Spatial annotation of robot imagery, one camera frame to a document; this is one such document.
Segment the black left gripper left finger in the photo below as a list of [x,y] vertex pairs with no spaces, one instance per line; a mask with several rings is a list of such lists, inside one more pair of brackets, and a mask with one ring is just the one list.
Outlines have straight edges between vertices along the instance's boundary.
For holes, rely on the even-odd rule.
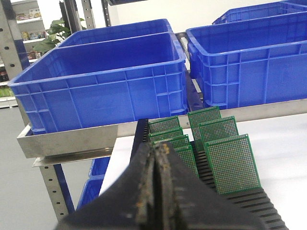
[[147,202],[142,197],[150,143],[140,144],[122,175],[97,199],[64,217],[57,230],[152,230]]

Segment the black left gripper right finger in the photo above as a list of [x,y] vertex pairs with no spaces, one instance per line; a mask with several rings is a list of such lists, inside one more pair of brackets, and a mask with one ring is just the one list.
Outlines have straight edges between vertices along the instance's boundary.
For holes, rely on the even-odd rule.
[[168,142],[155,144],[165,230],[266,230],[264,221],[218,195],[184,164]]

